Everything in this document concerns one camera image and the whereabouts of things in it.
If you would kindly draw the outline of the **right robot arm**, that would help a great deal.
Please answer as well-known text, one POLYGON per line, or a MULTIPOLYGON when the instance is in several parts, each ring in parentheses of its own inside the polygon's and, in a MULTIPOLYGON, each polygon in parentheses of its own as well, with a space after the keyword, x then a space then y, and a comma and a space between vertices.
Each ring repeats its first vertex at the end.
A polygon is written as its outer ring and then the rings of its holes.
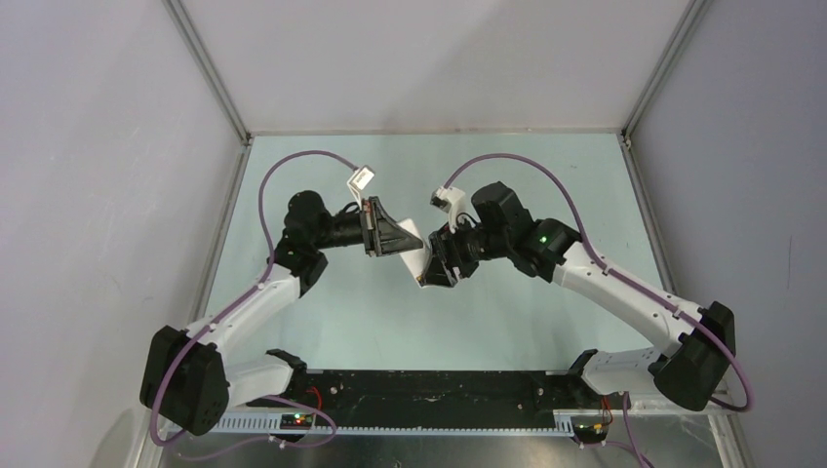
POLYGON ((429 257, 414 275, 421 287, 453 288, 481 262, 506 258, 524 275, 596 303, 650 343, 632 351, 582 352, 569 369, 574 404, 591 408, 621 391, 658 391, 692 411, 714 402, 736 353, 734 315, 724 304, 703 307, 652 288, 589 253, 580 232, 554 218, 532 218, 501 182, 471 197, 440 187, 430 203, 448 220, 428 237, 429 257))

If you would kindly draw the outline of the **white remote control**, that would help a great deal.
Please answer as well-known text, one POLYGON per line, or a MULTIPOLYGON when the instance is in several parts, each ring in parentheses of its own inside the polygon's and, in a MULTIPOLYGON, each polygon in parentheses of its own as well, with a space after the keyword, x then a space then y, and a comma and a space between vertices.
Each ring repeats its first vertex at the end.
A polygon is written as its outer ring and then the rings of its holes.
POLYGON ((416 239, 422 243, 421 248, 401 253, 400 257, 417 286, 420 289, 424 289, 426 288, 426 285, 423 280, 423 275, 431 258, 429 243, 427 242, 427 238, 420 234, 411 218, 405 218, 401 220, 399 224, 403 229, 405 229, 408 233, 413 234, 416 239))

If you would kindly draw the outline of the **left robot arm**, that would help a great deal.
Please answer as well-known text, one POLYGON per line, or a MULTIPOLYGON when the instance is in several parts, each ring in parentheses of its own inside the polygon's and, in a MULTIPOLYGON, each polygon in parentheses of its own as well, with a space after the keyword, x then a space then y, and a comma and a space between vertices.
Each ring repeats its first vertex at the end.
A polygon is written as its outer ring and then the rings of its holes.
POLYGON ((230 365, 230 356, 315 286, 328 265, 326 249, 357 245, 369 256, 389 256, 419 251, 424 242, 410 219, 393 219, 375 196, 355 212, 332 214, 317 192, 294 195, 259 280, 216 315, 181 330, 165 326, 152 337, 139 392, 151 419, 164 417, 200 436, 227 410, 266 396, 290 407, 303 402, 308 380, 296 372, 301 360, 272 350, 230 365))

